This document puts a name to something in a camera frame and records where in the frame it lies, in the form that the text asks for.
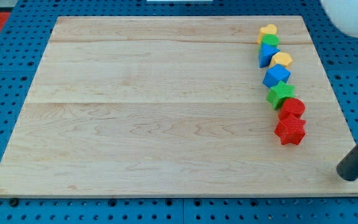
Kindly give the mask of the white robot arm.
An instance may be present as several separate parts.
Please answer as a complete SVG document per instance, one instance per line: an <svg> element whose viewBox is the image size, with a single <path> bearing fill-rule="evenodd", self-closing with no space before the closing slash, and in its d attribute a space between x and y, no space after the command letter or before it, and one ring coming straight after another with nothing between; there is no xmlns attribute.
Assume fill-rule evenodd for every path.
<svg viewBox="0 0 358 224"><path fill-rule="evenodd" d="M320 0L320 3L341 32L358 38L358 0Z"/></svg>

